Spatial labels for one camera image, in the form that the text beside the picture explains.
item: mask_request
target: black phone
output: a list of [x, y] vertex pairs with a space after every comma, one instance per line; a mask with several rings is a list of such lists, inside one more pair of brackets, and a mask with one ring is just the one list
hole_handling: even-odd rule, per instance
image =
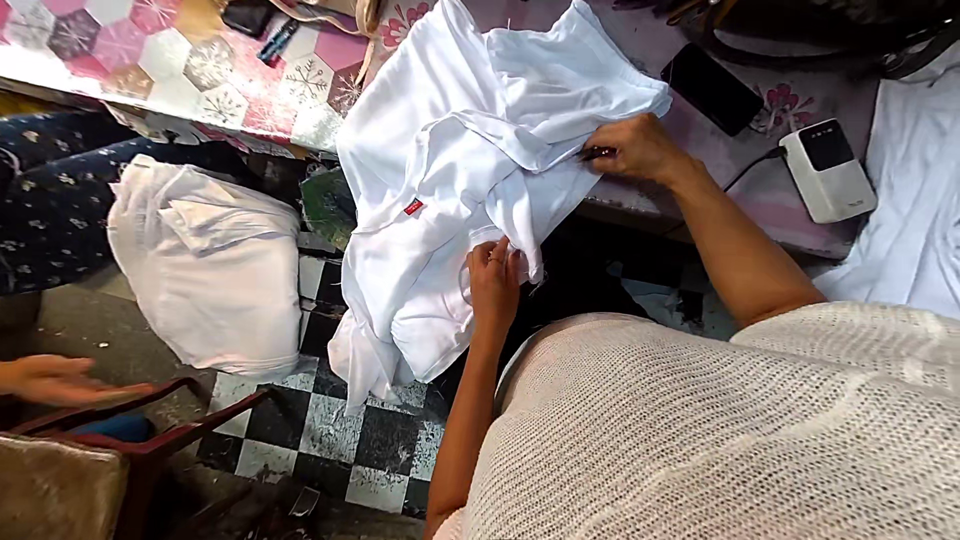
[[274, 5], [267, 0], [232, 0], [220, 18], [233, 30], [260, 38], [275, 11]]
[[746, 128], [763, 107], [760, 96], [693, 43], [681, 49], [660, 76], [729, 136]]

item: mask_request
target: red label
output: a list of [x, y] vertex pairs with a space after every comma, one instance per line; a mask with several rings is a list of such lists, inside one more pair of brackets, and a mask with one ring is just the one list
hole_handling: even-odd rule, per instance
[[413, 203], [410, 203], [410, 206], [403, 209], [407, 215], [413, 215], [415, 211], [419, 210], [423, 206], [423, 203], [420, 202], [420, 199], [414, 199]]

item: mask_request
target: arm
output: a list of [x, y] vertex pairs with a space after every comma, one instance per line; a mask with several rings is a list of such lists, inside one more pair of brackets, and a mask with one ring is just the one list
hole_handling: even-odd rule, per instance
[[497, 362], [519, 301], [520, 251], [507, 257], [507, 243], [506, 237], [497, 244], [487, 242], [468, 255], [475, 326], [430, 481], [425, 540], [433, 538], [450, 514], [467, 505], [473, 469], [493, 422]]
[[593, 166], [669, 188], [731, 315], [747, 327], [827, 299], [710, 177], [707, 168], [677, 147], [653, 114], [603, 126], [586, 146], [611, 146], [615, 156]]
[[57, 355], [24, 356], [0, 362], [0, 395], [14, 394], [27, 401], [60, 406], [102, 405], [150, 394], [150, 384], [114, 388], [86, 375], [90, 358]]

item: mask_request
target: dark floral pants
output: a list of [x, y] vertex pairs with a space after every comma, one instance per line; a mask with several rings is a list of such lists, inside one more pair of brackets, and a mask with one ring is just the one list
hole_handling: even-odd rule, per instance
[[113, 261], [108, 185], [137, 154], [252, 182], [225, 143], [156, 143], [93, 112], [0, 118], [0, 295], [74, 282]]

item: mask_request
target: brown cushion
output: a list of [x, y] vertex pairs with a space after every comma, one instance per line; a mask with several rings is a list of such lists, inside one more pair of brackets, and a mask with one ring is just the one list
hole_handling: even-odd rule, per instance
[[4, 538], [109, 540], [126, 488], [116, 452], [0, 433]]

